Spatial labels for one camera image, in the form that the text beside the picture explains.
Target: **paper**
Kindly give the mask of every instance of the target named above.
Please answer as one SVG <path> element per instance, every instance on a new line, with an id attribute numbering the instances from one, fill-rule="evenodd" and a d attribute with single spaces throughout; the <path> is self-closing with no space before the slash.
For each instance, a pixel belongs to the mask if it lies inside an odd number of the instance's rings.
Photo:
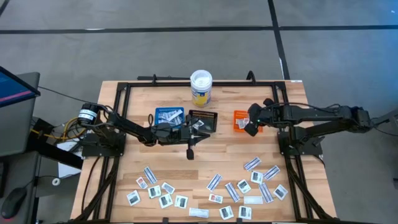
<path id="1" fill-rule="evenodd" d="M 181 195 L 177 195 L 175 197 L 175 204 L 174 204 L 175 207 L 186 208 L 187 207 L 187 203 L 188 203 L 188 197 L 184 197 L 184 196 L 181 196 Z"/>
<path id="2" fill-rule="evenodd" d="M 71 148 L 73 148 L 75 146 L 75 144 L 77 144 L 77 142 L 75 142 L 75 141 L 67 141 L 64 143 L 57 144 L 57 148 L 64 150 L 64 151 L 69 151 Z M 74 155 L 81 158 L 81 151 L 74 152 Z M 60 162 L 58 163 L 58 176 L 60 178 L 70 176 L 70 175 L 79 174 L 80 172 L 81 172 L 80 169 L 70 167 L 70 166 L 62 164 Z"/>
<path id="3" fill-rule="evenodd" d="M 165 194 L 159 198 L 159 203 L 161 208 L 166 208 L 173 204 L 173 200 L 170 194 Z"/>
<path id="4" fill-rule="evenodd" d="M 231 206 L 227 206 L 224 208 L 220 209 L 220 215 L 223 218 L 223 220 L 227 220 L 229 218 L 234 217 L 234 213 L 232 212 Z"/>

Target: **card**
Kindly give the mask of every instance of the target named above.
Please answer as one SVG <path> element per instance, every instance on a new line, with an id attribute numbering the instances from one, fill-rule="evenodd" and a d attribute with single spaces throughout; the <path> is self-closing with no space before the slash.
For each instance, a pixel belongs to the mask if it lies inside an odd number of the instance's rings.
<path id="1" fill-rule="evenodd" d="M 175 197 L 175 204 L 174 204 L 175 207 L 187 208 L 187 203 L 188 203 L 188 197 L 184 197 L 181 195 L 177 195 Z"/>
<path id="2" fill-rule="evenodd" d="M 144 178 L 139 177 L 136 181 L 140 188 L 146 189 L 148 187 L 147 183 L 144 181 Z"/>
<path id="3" fill-rule="evenodd" d="M 163 184 L 162 184 L 162 188 L 167 192 L 167 193 L 169 193 L 169 194 L 173 194 L 174 193 L 174 187 L 172 187 L 170 184 L 168 184 L 168 183 L 166 183 L 166 182 L 164 182 Z"/>
<path id="4" fill-rule="evenodd" d="M 138 191 L 135 190 L 127 195 L 127 200 L 129 200 L 130 206 L 133 206 L 141 201 L 138 195 Z"/>
<path id="5" fill-rule="evenodd" d="M 159 203 L 161 208 L 169 207 L 173 204 L 172 196 L 170 194 L 165 194 L 159 198 Z"/>
<path id="6" fill-rule="evenodd" d="M 148 193 L 149 193 L 150 199 L 159 197 L 162 194 L 162 192 L 160 191 L 159 185 L 156 185 L 155 187 L 148 188 Z"/>
<path id="7" fill-rule="evenodd" d="M 257 183 L 257 184 L 261 184 L 262 183 L 262 173 L 257 172 L 257 171 L 251 172 L 250 181 Z"/>
<path id="8" fill-rule="evenodd" d="M 239 206 L 239 218 L 251 220 L 251 208 Z"/>
<path id="9" fill-rule="evenodd" d="M 199 208 L 189 208 L 189 216 L 199 217 L 199 218 L 208 218 L 209 210 L 208 209 L 199 209 Z"/>
<path id="10" fill-rule="evenodd" d="M 274 190 L 274 195 L 279 198 L 279 200 L 283 200 L 285 196 L 287 195 L 287 190 L 282 186 L 282 184 L 279 184 L 278 187 Z"/>
<path id="11" fill-rule="evenodd" d="M 241 180 L 238 183 L 238 189 L 241 190 L 242 194 L 248 193 L 251 190 L 248 182 L 246 180 Z"/>
<path id="12" fill-rule="evenodd" d="M 229 218 L 234 217 L 234 213 L 232 213 L 231 206 L 227 206 L 227 207 L 221 208 L 220 209 L 220 215 L 223 218 L 223 220 L 227 220 Z"/>
<path id="13" fill-rule="evenodd" d="M 217 202 L 217 203 L 223 203 L 223 196 L 210 194 L 209 195 L 209 201 Z"/>

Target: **sticker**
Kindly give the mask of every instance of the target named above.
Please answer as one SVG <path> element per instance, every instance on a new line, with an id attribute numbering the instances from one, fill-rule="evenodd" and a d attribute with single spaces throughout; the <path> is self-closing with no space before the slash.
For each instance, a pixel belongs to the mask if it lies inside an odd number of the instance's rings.
<path id="1" fill-rule="evenodd" d="M 282 186 L 282 184 L 279 184 L 278 187 L 274 190 L 274 195 L 279 198 L 279 200 L 283 200 L 285 196 L 287 195 L 287 190 Z"/>
<path id="2" fill-rule="evenodd" d="M 130 206 L 133 206 L 141 201 L 138 195 L 138 191 L 135 190 L 127 195 L 127 200 L 129 201 Z"/>
<path id="3" fill-rule="evenodd" d="M 266 180 L 271 180 L 271 178 L 275 177 L 275 175 L 277 175 L 279 172 L 279 167 L 277 165 L 274 165 L 273 168 L 269 169 L 269 171 L 264 174 L 264 178 Z"/>
<path id="4" fill-rule="evenodd" d="M 142 177 L 139 177 L 136 180 L 136 182 L 139 185 L 139 187 L 142 188 L 142 189 L 146 189 L 148 187 L 147 183 L 144 181 L 144 178 L 142 178 Z"/>
<path id="5" fill-rule="evenodd" d="M 177 195 L 175 197 L 175 204 L 174 204 L 175 207 L 187 208 L 187 203 L 188 203 L 188 197 L 184 197 L 181 195 Z"/>
<path id="6" fill-rule="evenodd" d="M 163 184 L 162 184 L 162 188 L 167 192 L 167 193 L 169 193 L 169 194 L 173 194 L 174 193 L 174 187 L 172 187 L 170 184 L 168 184 L 168 183 L 166 183 L 166 182 L 164 182 Z"/>
<path id="7" fill-rule="evenodd" d="M 262 204 L 262 197 L 261 196 L 244 196 L 243 203 L 252 204 L 252 205 L 260 205 L 260 204 Z"/>
<path id="8" fill-rule="evenodd" d="M 208 209 L 199 209 L 199 208 L 189 208 L 189 216 L 199 217 L 199 218 L 208 218 L 209 210 Z"/>
<path id="9" fill-rule="evenodd" d="M 241 197 L 238 195 L 238 193 L 236 192 L 235 188 L 232 186 L 231 183 L 226 184 L 225 187 L 235 203 L 241 199 Z"/>
<path id="10" fill-rule="evenodd" d="M 234 213 L 232 212 L 231 206 L 227 206 L 224 208 L 220 209 L 220 215 L 223 218 L 223 220 L 227 220 L 229 218 L 234 217 Z"/>
<path id="11" fill-rule="evenodd" d="M 88 115 L 88 114 L 79 114 L 79 118 L 86 118 L 86 119 L 94 120 L 94 117 L 92 115 Z"/>
<path id="12" fill-rule="evenodd" d="M 148 194 L 149 194 L 150 199 L 159 197 L 162 194 L 162 192 L 160 191 L 159 185 L 156 185 L 155 187 L 148 188 Z"/>
<path id="13" fill-rule="evenodd" d="M 257 184 L 261 184 L 262 183 L 262 173 L 261 172 L 257 172 L 257 171 L 251 172 L 250 181 L 254 182 L 254 183 L 257 183 Z"/>
<path id="14" fill-rule="evenodd" d="M 268 190 L 266 183 L 259 184 L 260 192 L 266 203 L 273 202 L 274 199 L 272 198 L 271 193 Z"/>
<path id="15" fill-rule="evenodd" d="M 251 208 L 246 206 L 239 206 L 239 218 L 251 220 Z"/>
<path id="16" fill-rule="evenodd" d="M 216 189 L 217 185 L 219 184 L 219 182 L 221 181 L 223 177 L 219 174 L 216 174 L 212 180 L 210 181 L 209 185 L 207 185 L 207 189 L 209 189 L 211 192 Z"/>
<path id="17" fill-rule="evenodd" d="M 157 179 L 156 179 L 154 173 L 151 171 L 151 169 L 149 167 L 145 167 L 144 173 L 151 184 L 154 184 L 157 182 Z"/>
<path id="18" fill-rule="evenodd" d="M 172 196 L 170 194 L 165 194 L 159 198 L 159 203 L 161 208 L 169 207 L 173 204 Z"/>
<path id="19" fill-rule="evenodd" d="M 246 180 L 241 180 L 238 183 L 238 189 L 241 190 L 242 194 L 246 194 L 251 190 L 251 187 Z"/>
<path id="20" fill-rule="evenodd" d="M 247 164 L 244 165 L 244 168 L 247 171 L 253 170 L 258 164 L 261 163 L 260 158 L 256 157 L 252 161 L 248 162 Z"/>
<path id="21" fill-rule="evenodd" d="M 97 117 L 97 114 L 95 112 L 91 111 L 91 110 L 80 110 L 79 113 L 85 113 L 85 114 L 88 114 L 88 115 L 92 115 L 95 118 Z"/>
<path id="22" fill-rule="evenodd" d="M 223 203 L 223 196 L 210 194 L 209 201 L 216 203 Z"/>

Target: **computer monitor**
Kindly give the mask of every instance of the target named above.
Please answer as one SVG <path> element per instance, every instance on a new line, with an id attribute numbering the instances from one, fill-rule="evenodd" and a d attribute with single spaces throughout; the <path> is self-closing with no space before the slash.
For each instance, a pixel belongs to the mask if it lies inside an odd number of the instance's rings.
<path id="1" fill-rule="evenodd" d="M 0 67 L 0 108 L 40 96 L 35 88 Z"/>

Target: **monitor screen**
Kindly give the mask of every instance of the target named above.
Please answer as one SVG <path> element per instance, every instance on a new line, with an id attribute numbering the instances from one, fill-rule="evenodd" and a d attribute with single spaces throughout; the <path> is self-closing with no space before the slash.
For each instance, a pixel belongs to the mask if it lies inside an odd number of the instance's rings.
<path id="1" fill-rule="evenodd" d="M 32 90 L 0 71 L 0 107 L 27 100 L 35 95 Z"/>

